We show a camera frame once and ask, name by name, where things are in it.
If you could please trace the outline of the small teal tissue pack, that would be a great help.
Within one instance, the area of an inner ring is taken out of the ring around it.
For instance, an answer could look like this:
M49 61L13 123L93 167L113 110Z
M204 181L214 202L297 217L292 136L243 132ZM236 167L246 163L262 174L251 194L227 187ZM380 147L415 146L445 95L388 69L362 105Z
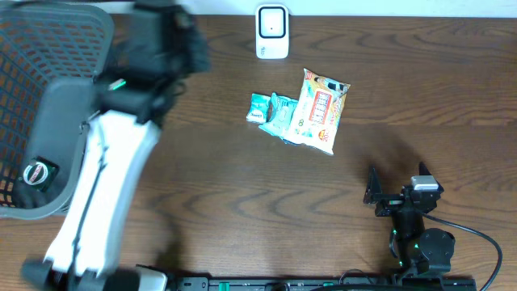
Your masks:
M248 122L263 124L267 121L271 97L253 93L250 100L250 110L246 115Z

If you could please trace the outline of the dark green round-label box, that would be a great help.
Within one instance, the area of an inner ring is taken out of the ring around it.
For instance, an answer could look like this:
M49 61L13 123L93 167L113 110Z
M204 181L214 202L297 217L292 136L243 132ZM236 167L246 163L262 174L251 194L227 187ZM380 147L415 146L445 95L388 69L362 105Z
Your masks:
M57 164L45 158L36 157L23 170L22 181L39 192L46 192L58 171Z

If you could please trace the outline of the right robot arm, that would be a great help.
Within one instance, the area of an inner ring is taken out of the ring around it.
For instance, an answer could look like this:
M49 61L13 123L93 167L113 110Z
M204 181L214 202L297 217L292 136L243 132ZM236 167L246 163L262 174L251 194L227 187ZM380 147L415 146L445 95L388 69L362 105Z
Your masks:
M369 169L363 202L376 206L376 216L392 220L389 249L399 259L400 270L394 276L398 284L417 278L439 280L451 270L454 236L441 229L427 229L423 222L423 216L437 207L442 193L443 187L422 162L418 174L398 194L384 193L375 168Z

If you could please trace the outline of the yellow wet wipes pack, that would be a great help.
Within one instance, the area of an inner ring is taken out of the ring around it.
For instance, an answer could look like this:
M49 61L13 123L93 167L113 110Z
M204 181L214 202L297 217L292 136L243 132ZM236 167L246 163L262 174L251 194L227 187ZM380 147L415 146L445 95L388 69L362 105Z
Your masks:
M297 106L284 140L333 155L334 140L351 85L304 69Z

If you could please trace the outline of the teal wipes pouch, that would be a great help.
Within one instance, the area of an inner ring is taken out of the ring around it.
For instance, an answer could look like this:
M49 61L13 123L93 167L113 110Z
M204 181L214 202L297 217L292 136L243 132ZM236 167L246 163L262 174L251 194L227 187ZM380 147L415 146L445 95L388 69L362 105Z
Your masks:
M296 109L298 101L287 96L273 93L271 96L271 116L270 119L259 126L262 131L272 136L284 138L292 121L292 115Z

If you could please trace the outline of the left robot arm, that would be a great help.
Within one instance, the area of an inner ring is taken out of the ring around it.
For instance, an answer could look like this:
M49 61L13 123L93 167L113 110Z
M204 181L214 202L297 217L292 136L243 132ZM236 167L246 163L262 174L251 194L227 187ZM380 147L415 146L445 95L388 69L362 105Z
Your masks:
M185 79L209 67L194 17L174 1L138 1L122 61L90 84L86 151L63 225L22 278L39 290L171 290L151 267L119 266L124 224L162 122Z

